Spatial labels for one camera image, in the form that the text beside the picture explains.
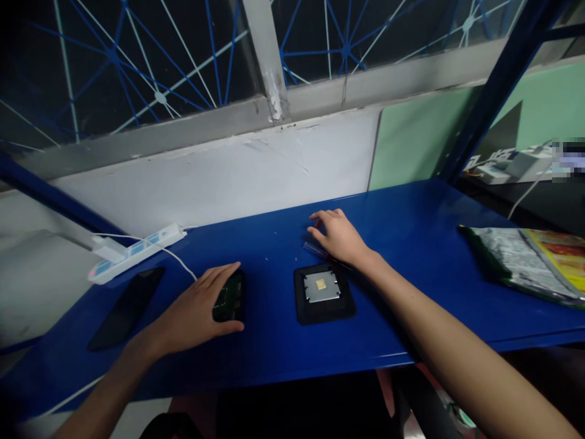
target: window frame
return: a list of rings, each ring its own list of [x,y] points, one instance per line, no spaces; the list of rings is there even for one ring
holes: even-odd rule
[[[508,41],[505,37],[287,89],[272,16],[273,1],[241,0],[265,95],[79,144],[53,146],[44,154],[19,160],[19,164],[51,180],[293,121],[481,83],[489,77]],[[569,22],[583,15],[584,4],[570,12]],[[560,41],[542,51],[538,64],[558,61],[568,45],[570,42]]]

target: white power strip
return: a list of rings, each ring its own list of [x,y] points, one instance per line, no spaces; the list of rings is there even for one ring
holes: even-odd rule
[[[97,263],[90,271],[87,279],[98,285],[109,282],[117,275],[142,262],[144,259],[161,251],[161,248],[168,247],[180,241],[187,232],[176,223],[165,227],[155,234],[138,241],[126,249],[126,257],[118,263],[103,260]]]

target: plug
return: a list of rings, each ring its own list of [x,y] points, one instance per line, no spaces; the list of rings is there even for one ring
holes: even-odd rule
[[[114,241],[112,238],[93,236],[91,237],[91,240],[95,243],[91,249],[92,253],[95,253],[112,263],[118,263],[126,259],[128,249],[122,244]]]

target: left hand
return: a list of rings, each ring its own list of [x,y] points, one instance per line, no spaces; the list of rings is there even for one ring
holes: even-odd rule
[[[171,306],[145,328],[144,335],[157,348],[158,356],[180,352],[214,337],[244,330],[240,321],[216,322],[211,311],[227,279],[240,262],[210,268]]]

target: blue table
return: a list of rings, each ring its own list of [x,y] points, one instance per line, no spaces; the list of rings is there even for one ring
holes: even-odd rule
[[[585,313],[485,282],[459,224],[512,224],[439,180],[234,219],[189,231],[172,250],[197,274],[242,261],[247,299],[244,332],[170,355],[145,377],[135,399],[348,373],[410,363],[395,327],[352,284],[354,318],[313,326],[297,322],[293,270],[321,261],[301,248],[308,217],[342,208],[366,243],[414,285],[497,351],[585,340]],[[159,253],[107,285],[93,286],[2,380],[24,402],[24,416],[53,407],[104,374],[120,348],[85,348],[140,271],[167,271],[138,329],[152,322],[191,283]],[[85,395],[63,409],[77,407]]]

